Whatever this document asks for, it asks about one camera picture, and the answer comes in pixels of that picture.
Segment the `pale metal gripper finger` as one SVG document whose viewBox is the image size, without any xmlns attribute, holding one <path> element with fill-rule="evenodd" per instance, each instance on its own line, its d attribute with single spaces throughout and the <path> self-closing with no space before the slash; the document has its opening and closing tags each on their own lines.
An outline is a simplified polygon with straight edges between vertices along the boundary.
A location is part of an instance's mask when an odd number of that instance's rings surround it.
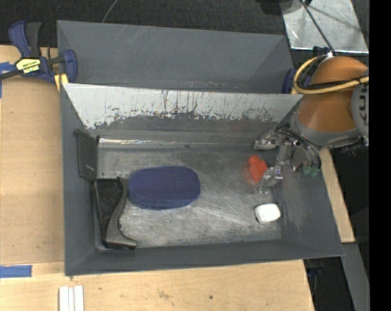
<svg viewBox="0 0 391 311">
<path fill-rule="evenodd" d="M 283 175 L 280 168 L 270 167 L 265 172 L 266 181 L 282 181 Z"/>
<path fill-rule="evenodd" d="M 258 191 L 262 194 L 271 187 L 275 187 L 279 182 L 281 182 L 281 176 L 263 176 L 259 183 Z"/>
</svg>

